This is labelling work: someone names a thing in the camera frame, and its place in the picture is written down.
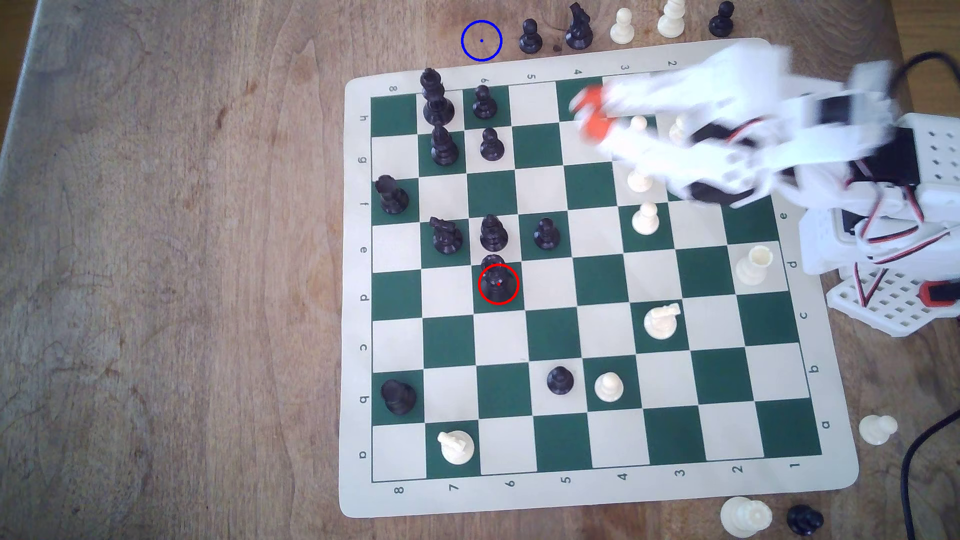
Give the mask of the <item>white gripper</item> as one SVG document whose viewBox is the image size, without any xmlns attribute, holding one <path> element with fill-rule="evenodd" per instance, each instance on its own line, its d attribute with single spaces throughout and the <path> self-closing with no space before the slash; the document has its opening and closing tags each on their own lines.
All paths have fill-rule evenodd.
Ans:
<svg viewBox="0 0 960 540">
<path fill-rule="evenodd" d="M 683 200 L 735 208 L 797 190 L 790 145 L 799 102 L 783 47 L 731 45 L 700 64 L 592 84 L 570 101 L 581 136 L 603 158 L 671 183 Z M 675 144 L 609 117 L 676 114 Z"/>
</svg>

